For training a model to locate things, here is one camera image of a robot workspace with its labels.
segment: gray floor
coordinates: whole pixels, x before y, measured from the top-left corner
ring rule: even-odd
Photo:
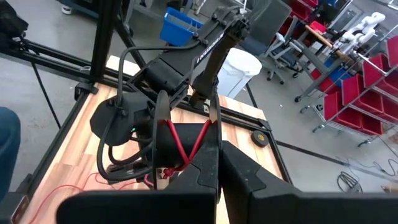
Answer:
[[[9,1],[18,14],[30,24],[27,38],[73,55],[90,59],[95,36],[95,21],[73,14],[66,16],[60,12],[60,4],[53,0],[12,0]],[[40,9],[40,14],[32,8]],[[131,21],[136,35],[137,45],[163,45],[158,39],[161,23],[135,14]],[[119,55],[125,48],[118,35],[114,34],[110,55]],[[143,52],[150,60],[157,52]],[[57,127],[47,108],[46,102],[28,65],[21,65],[0,58],[0,105],[14,110],[22,123],[22,142],[17,160],[11,190],[15,189],[28,172],[32,172],[50,145]],[[63,121],[74,104],[73,88],[76,82],[46,72],[40,72],[44,85],[49,92],[55,110]],[[320,124],[313,111],[300,114],[299,110],[312,99],[303,99],[294,103],[293,99],[310,84],[306,75],[292,79],[286,71],[287,83],[266,81],[266,70],[255,76],[250,86],[260,109],[269,120],[276,139],[317,152],[329,157],[353,157],[363,164],[371,165],[377,161],[390,172],[387,160],[394,158],[393,153],[378,139],[371,145],[356,147],[363,139],[326,127],[313,134],[311,130]],[[248,93],[243,90],[236,98],[251,105]],[[397,149],[396,145],[387,143]],[[279,147],[287,168],[296,187],[312,192],[337,192],[336,177],[346,167],[323,161],[284,147]],[[354,171],[360,178],[365,192],[381,192],[381,185],[390,182],[362,172]]]

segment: metal shelving rack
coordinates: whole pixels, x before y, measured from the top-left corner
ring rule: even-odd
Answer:
[[[387,36],[388,36],[395,28],[393,28],[387,35],[385,35],[385,36],[379,41],[379,43],[377,43],[377,44],[380,44],[385,38],[387,38]],[[361,113],[363,113],[363,114],[366,114],[366,115],[368,115],[368,116],[370,116],[370,117],[372,117],[372,118],[374,118],[374,119],[376,119],[376,120],[379,120],[379,121],[381,121],[381,122],[383,122],[383,123],[389,125],[389,127],[391,127],[391,128],[393,128],[394,126],[396,126],[396,125],[397,125],[396,123],[393,123],[393,122],[388,121],[388,120],[386,120],[386,119],[384,119],[384,118],[381,118],[381,117],[379,117],[379,116],[377,116],[377,115],[375,115],[375,114],[372,114],[372,113],[370,113],[370,112],[368,112],[368,111],[366,111],[366,110],[363,110],[363,109],[357,107],[356,105],[354,105],[353,103],[354,103],[355,101],[357,101],[358,99],[360,99],[365,93],[367,93],[367,92],[370,91],[370,90],[376,91],[376,92],[378,92],[378,93],[384,95],[385,97],[387,97],[387,98],[389,98],[390,100],[392,100],[394,103],[398,103],[398,97],[396,97],[396,96],[394,96],[394,95],[391,95],[391,94],[389,94],[388,92],[386,92],[386,91],[380,89],[379,87],[377,87],[377,84],[378,84],[378,83],[380,83],[380,82],[381,82],[383,79],[385,79],[387,76],[392,75],[393,72],[395,72],[395,71],[398,69],[398,65],[393,65],[393,66],[391,66],[392,68],[391,68],[389,71],[385,72],[383,69],[381,69],[381,68],[379,68],[377,65],[373,64],[372,61],[370,61],[370,60],[369,60],[367,57],[365,57],[364,55],[359,54],[359,53],[357,53],[357,52],[353,52],[353,55],[357,58],[357,62],[356,62],[355,64],[357,64],[357,63],[359,63],[359,62],[362,62],[362,63],[363,63],[363,62],[367,62],[367,63],[370,64],[372,67],[374,67],[378,72],[381,72],[381,73],[383,74],[383,76],[382,76],[380,79],[378,79],[376,82],[374,82],[371,86],[369,86],[369,88],[366,88],[366,89],[365,89],[362,93],[360,93],[354,100],[352,100],[352,101],[349,102],[348,104],[344,105],[344,106],[342,107],[342,109],[340,109],[336,114],[334,114],[334,115],[333,115],[330,119],[328,119],[328,120],[325,119],[325,116],[324,116],[324,114],[322,113],[322,111],[320,111],[320,110],[318,109],[318,107],[315,105],[315,103],[317,103],[317,104],[319,103],[318,100],[317,100],[317,101],[314,101],[313,103],[310,103],[309,105],[307,105],[307,106],[305,106],[305,107],[303,107],[303,108],[300,110],[300,113],[304,113],[307,109],[312,108],[312,109],[316,112],[316,114],[319,115],[319,117],[321,118],[322,124],[320,124],[319,126],[317,126],[316,128],[314,128],[314,129],[312,130],[313,133],[317,132],[317,131],[320,130],[320,129],[323,129],[325,126],[331,126],[332,128],[339,129],[339,130],[341,130],[341,131],[345,131],[345,132],[347,132],[347,133],[359,135],[359,136],[362,136],[362,137],[366,138],[365,141],[359,143],[358,147],[361,147],[363,144],[370,144],[370,143],[371,143],[372,141],[374,141],[378,136],[377,136],[377,135],[373,136],[373,135],[368,135],[368,134],[362,133],[361,131],[358,131],[358,130],[356,130],[356,129],[353,129],[353,128],[344,126],[344,125],[342,125],[342,124],[336,123],[336,122],[334,122],[333,120],[334,120],[339,114],[341,114],[345,109],[347,109],[347,108],[352,108],[352,109],[354,109],[354,110],[356,110],[356,111],[359,111],[359,112],[361,112]],[[349,71],[349,69],[348,69],[344,74],[342,74],[342,75],[339,77],[339,79],[337,79],[336,82],[340,81],[341,78],[342,78],[345,74],[348,73],[348,71]],[[319,96],[319,98],[323,98],[324,96],[326,96],[325,93],[321,94],[321,95]]]

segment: white robot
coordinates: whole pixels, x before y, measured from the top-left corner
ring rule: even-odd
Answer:
[[[335,42],[333,48],[340,49],[344,54],[351,53],[354,47],[366,43],[374,35],[374,28],[384,19],[386,19],[386,16],[379,12],[374,12],[371,16],[366,16],[358,25],[345,32]]]

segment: red wire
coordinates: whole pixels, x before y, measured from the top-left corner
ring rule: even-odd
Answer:
[[[181,167],[178,168],[168,168],[164,170],[164,176],[163,179],[166,179],[168,177],[173,176],[175,171],[183,171],[190,163],[190,161],[192,161],[192,159],[195,157],[196,153],[198,152],[201,142],[203,141],[203,138],[205,137],[207,130],[209,128],[209,125],[211,124],[211,121],[208,119],[204,124],[203,127],[197,137],[197,140],[195,141],[191,154],[189,155],[188,160],[186,161],[185,158],[187,157],[187,154],[184,151],[184,148],[181,144],[181,140],[177,134],[177,131],[175,130],[174,124],[171,120],[167,120],[167,124],[170,128],[170,132],[172,133],[172,136],[175,140],[175,143],[177,145],[177,149],[180,152],[180,155],[182,157],[182,159],[184,160],[184,165],[182,165]]]
[[[145,175],[144,182],[145,182],[145,184],[150,185],[150,186],[153,187],[154,184],[151,181],[148,180],[148,176],[149,176],[149,174]]]
[[[198,136],[197,140],[195,141],[195,144],[193,145],[193,149],[192,149],[192,151],[191,151],[191,154],[189,155],[189,158],[188,158],[189,161],[192,161],[192,159],[195,157],[196,153],[198,152],[199,147],[200,147],[200,144],[201,144],[201,142],[203,141],[203,138],[205,138],[205,135],[206,135],[206,133],[207,133],[207,130],[208,130],[210,124],[211,124],[211,121],[210,121],[210,120],[207,120],[207,121],[203,124],[203,127],[202,127],[202,129],[200,130],[199,136]]]
[[[127,187],[127,186],[130,186],[130,185],[132,185],[132,184],[135,184],[135,183],[137,183],[136,181],[133,181],[133,182],[131,182],[131,183],[129,183],[129,184],[124,184],[121,188],[119,188],[119,190],[121,190],[121,189],[123,189],[123,188],[125,188],[125,187]]]
[[[184,163],[188,164],[189,160],[188,160],[187,154],[184,151],[184,148],[183,148],[183,146],[181,144],[180,137],[177,134],[177,130],[175,129],[175,126],[174,126],[173,122],[171,120],[167,120],[167,124],[168,124],[168,126],[170,128],[170,132],[172,133],[174,141],[175,141],[175,143],[177,145],[177,149],[178,149],[178,151],[180,151],[180,155],[181,155],[182,159],[184,160]]]
[[[81,188],[79,188],[79,187],[76,187],[76,186],[73,186],[73,185],[68,185],[68,184],[61,185],[61,186],[56,187],[54,190],[52,190],[52,191],[44,198],[44,200],[43,200],[42,203],[40,204],[39,208],[37,209],[35,215],[34,215],[33,218],[31,219],[31,221],[29,222],[29,224],[32,224],[32,223],[34,222],[34,220],[37,218],[37,216],[39,215],[40,209],[41,209],[41,208],[43,207],[43,205],[44,205],[44,202],[47,201],[47,199],[49,199],[50,196],[51,196],[56,190],[58,190],[58,189],[60,189],[60,188],[62,188],[62,187],[72,187],[72,188],[74,188],[74,189],[78,189],[80,192],[83,191],[83,189],[81,189]]]
[[[74,189],[78,189],[80,192],[84,192],[84,188],[86,187],[86,185],[87,185],[87,183],[88,183],[88,180],[90,179],[90,177],[91,177],[92,175],[95,175],[95,181],[96,181],[97,183],[109,185],[108,183],[100,182],[100,181],[97,179],[98,174],[100,174],[100,173],[95,172],[95,173],[90,174],[90,175],[87,177],[86,182],[85,182],[85,184],[83,185],[82,188],[79,188],[79,187],[77,187],[77,186],[70,185],[70,184],[65,184],[65,185],[61,185],[61,186],[58,186],[58,187],[54,188],[54,189],[44,198],[44,200],[42,201],[42,203],[39,205],[39,208],[37,209],[37,211],[36,211],[35,215],[33,216],[33,218],[30,220],[29,224],[32,224],[32,223],[35,221],[35,219],[36,219],[37,216],[39,215],[39,211],[42,209],[44,203],[45,203],[45,202],[50,198],[50,196],[51,196],[55,191],[57,191],[58,189],[61,189],[61,188],[63,188],[63,187],[71,187],[71,188],[74,188]],[[128,185],[135,184],[135,183],[136,183],[136,182],[133,182],[133,183],[130,183],[130,184],[125,184],[125,185],[123,185],[119,190],[123,189],[124,187],[127,187]]]
[[[95,174],[96,174],[96,175],[95,175],[95,181],[96,181],[97,183],[109,185],[109,186],[111,186],[111,187],[113,188],[113,190],[116,190],[116,188],[114,188],[112,185],[110,185],[110,184],[108,184],[108,183],[105,183],[105,182],[100,182],[100,181],[97,179],[97,178],[98,178],[98,174],[100,174],[100,173],[95,173]]]

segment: black cable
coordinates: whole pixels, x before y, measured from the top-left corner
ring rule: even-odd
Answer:
[[[123,67],[124,67],[124,59],[126,58],[127,54],[129,52],[135,51],[135,50],[187,50],[196,47],[200,42],[196,41],[195,43],[188,45],[188,46],[183,46],[183,47],[172,47],[172,46],[158,46],[158,47],[129,47],[126,50],[124,50],[120,56],[120,61],[119,61],[119,75],[118,75],[118,103],[117,105],[121,105],[122,102],[122,92],[123,92]],[[135,91],[139,91],[137,87],[134,85],[129,86],[130,88],[133,88]]]
[[[393,149],[391,149],[391,147],[379,136],[379,139],[387,146],[387,148],[398,158],[398,155],[397,155],[397,153],[396,152],[394,152],[394,150]]]
[[[366,165],[362,164],[361,162],[357,161],[356,159],[354,159],[354,158],[352,158],[352,157],[349,157],[349,158],[347,158],[347,160],[346,160],[347,163],[350,164],[350,165],[351,165],[351,163],[349,162],[349,160],[355,161],[357,164],[359,164],[360,166],[365,167],[365,168],[367,168],[367,169],[373,169],[373,168],[375,168],[375,169],[377,169],[378,171],[380,171],[380,172],[382,172],[383,174],[386,174],[386,175],[388,175],[388,176],[390,176],[390,177],[395,177],[395,176],[397,175],[397,171],[394,169],[392,163],[395,162],[395,163],[398,165],[398,162],[395,161],[395,160],[393,160],[393,159],[388,159],[388,164],[390,165],[390,168],[391,168],[391,170],[392,170],[392,174],[388,173],[385,169],[383,169],[383,168],[380,166],[380,164],[379,164],[378,162],[375,162],[375,161],[373,162],[373,164],[372,164],[371,166],[366,166]]]
[[[46,102],[47,102],[47,104],[48,104],[48,106],[49,106],[49,108],[50,108],[50,111],[51,111],[51,113],[52,113],[52,116],[54,117],[54,120],[55,120],[55,122],[56,122],[56,124],[57,124],[57,126],[58,126],[58,129],[61,129],[61,124],[60,124],[60,122],[59,122],[59,120],[58,120],[57,115],[55,114],[54,108],[52,107],[52,104],[51,104],[50,98],[49,98],[49,96],[48,96],[48,94],[47,94],[47,91],[45,91],[45,88],[44,88],[42,79],[40,78],[39,71],[37,70],[36,64],[35,64],[35,63],[31,63],[31,64],[32,64],[33,71],[35,72],[37,81],[39,82],[40,88],[42,89],[42,92],[43,92],[43,94],[44,94],[44,98],[45,98],[45,100],[46,100]]]
[[[130,140],[133,140],[133,141],[136,141],[136,142],[139,142],[139,143],[151,143],[152,142],[151,138],[149,138],[149,139],[140,139],[140,138],[130,137]]]
[[[118,109],[115,108],[114,109],[114,113],[112,114],[112,116],[110,117],[108,123],[105,126],[105,130],[104,133],[102,134],[100,140],[99,140],[99,144],[98,144],[98,150],[97,150],[97,169],[99,174],[105,179],[105,180],[110,180],[110,181],[125,181],[125,180],[130,180],[130,179],[136,179],[139,177],[142,177],[146,174],[150,174],[152,172],[152,168],[148,168],[148,169],[144,169],[141,170],[139,172],[133,173],[133,174],[129,174],[129,175],[109,175],[108,173],[106,173],[105,169],[104,169],[104,165],[103,165],[103,161],[102,161],[102,156],[103,156],[103,152],[104,152],[104,145],[105,145],[105,139],[108,136],[109,130],[111,129],[111,125],[116,117],[118,113]]]
[[[120,160],[117,160],[117,159],[114,158],[114,156],[113,156],[113,148],[110,146],[110,147],[108,147],[108,156],[109,156],[109,160],[113,164],[118,165],[118,166],[125,166],[125,165],[128,165],[128,164],[138,160],[140,157],[142,157],[145,154],[147,154],[151,149],[152,149],[152,144],[149,144],[144,149],[138,151],[137,153],[135,153],[131,157],[120,161]]]
[[[347,174],[344,171],[340,172],[340,175],[337,177],[337,186],[338,188],[345,193],[363,193],[362,186],[359,184],[358,180],[353,176]],[[341,183],[346,185],[345,189],[341,186]]]

